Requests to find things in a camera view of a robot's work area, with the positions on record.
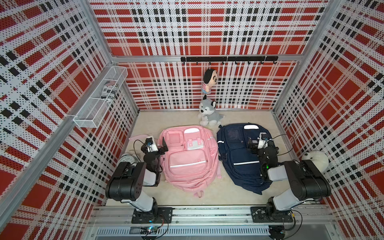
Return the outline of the navy blue backpack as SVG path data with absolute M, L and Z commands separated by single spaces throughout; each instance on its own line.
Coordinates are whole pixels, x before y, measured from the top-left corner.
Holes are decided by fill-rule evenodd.
M 261 176 L 259 156 L 248 149 L 248 141 L 258 142 L 261 133 L 271 137 L 266 128 L 251 123 L 219 126 L 217 132 L 219 160 L 227 174 L 236 186 L 257 195 L 261 195 L 271 185 Z

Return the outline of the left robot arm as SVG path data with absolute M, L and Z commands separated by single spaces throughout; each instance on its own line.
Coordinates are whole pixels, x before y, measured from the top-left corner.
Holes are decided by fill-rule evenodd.
M 107 199 L 128 203 L 141 213 L 157 215 L 157 201 L 148 196 L 143 187 L 159 185 L 162 172 L 160 157 L 167 151 L 166 144 L 162 144 L 155 152 L 145 152 L 142 162 L 119 161 L 105 189 Z

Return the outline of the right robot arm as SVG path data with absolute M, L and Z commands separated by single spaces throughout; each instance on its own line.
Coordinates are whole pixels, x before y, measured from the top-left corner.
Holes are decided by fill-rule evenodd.
M 261 164 L 261 177 L 266 182 L 288 180 L 290 188 L 278 196 L 271 197 L 266 209 L 268 214 L 286 212 L 306 201 L 320 200 L 332 193 L 323 173 L 329 166 L 324 152 L 311 151 L 301 161 L 278 162 L 278 150 L 268 146 L 257 150 Z

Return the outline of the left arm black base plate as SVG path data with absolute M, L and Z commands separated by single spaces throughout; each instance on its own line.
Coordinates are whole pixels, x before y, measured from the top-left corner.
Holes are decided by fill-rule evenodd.
M 141 212 L 134 210 L 132 224 L 170 224 L 172 222 L 174 208 L 160 207 L 154 211 Z

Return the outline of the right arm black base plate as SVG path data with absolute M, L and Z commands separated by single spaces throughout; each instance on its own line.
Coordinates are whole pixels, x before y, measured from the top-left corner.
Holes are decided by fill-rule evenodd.
M 291 211 L 278 211 L 266 206 L 251 207 L 251 217 L 254 223 L 293 223 Z

